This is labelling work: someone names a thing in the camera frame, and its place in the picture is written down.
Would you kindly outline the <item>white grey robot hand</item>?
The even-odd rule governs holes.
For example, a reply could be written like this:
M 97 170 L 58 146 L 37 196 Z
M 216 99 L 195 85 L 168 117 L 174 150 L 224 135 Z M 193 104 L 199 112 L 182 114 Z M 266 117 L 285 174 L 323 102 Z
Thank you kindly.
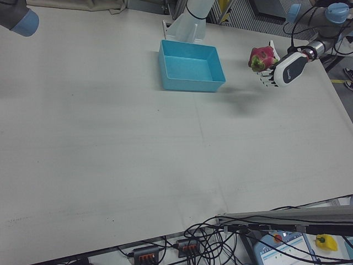
M 269 46 L 272 47 L 274 56 L 279 61 L 268 69 L 257 72 L 257 75 L 267 87 L 286 87 L 302 74 L 305 65 L 309 61 L 308 56 L 305 53 L 296 51 L 280 59 L 272 40 L 270 40 Z

